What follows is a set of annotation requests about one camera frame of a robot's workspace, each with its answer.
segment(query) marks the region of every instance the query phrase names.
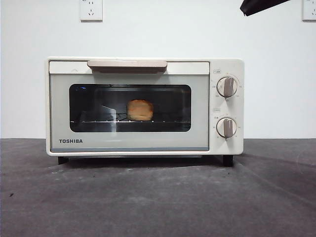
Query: control knob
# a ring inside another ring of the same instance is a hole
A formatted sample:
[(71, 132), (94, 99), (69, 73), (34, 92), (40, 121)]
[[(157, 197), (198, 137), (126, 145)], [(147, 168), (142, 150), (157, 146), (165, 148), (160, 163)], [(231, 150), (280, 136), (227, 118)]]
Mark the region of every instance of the control knob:
[(237, 125), (231, 118), (222, 118), (217, 122), (216, 130), (221, 137), (230, 138), (237, 131)]
[(233, 77), (224, 77), (217, 83), (218, 93), (225, 97), (233, 96), (237, 91), (237, 82)]

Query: glass window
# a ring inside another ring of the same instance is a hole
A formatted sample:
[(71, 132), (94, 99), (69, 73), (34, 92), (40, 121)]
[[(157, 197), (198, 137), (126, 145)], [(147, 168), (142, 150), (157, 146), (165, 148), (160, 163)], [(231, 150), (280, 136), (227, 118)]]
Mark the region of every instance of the glass window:
[(188, 85), (74, 84), (69, 89), (74, 132), (186, 132)]

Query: toshiba logo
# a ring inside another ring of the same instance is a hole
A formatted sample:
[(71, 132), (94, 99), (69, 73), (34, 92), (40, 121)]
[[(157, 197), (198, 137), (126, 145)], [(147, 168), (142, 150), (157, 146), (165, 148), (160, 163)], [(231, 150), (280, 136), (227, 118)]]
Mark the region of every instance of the toshiba logo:
[(82, 143), (82, 139), (59, 139), (59, 143)]

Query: wall outlet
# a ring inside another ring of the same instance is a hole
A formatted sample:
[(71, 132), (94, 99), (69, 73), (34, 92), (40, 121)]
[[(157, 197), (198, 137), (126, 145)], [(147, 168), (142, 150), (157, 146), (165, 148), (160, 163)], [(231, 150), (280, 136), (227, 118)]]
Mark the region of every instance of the wall outlet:
[(102, 21), (103, 0), (80, 0), (80, 20)]
[(316, 21), (316, 0), (303, 0), (303, 21)]

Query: cream-colored oven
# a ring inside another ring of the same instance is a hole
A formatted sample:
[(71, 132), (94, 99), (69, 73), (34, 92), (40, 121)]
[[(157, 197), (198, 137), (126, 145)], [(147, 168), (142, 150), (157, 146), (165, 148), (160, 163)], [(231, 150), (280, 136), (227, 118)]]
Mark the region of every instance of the cream-colored oven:
[(238, 59), (47, 61), (46, 150), (70, 156), (233, 155), (243, 151)]

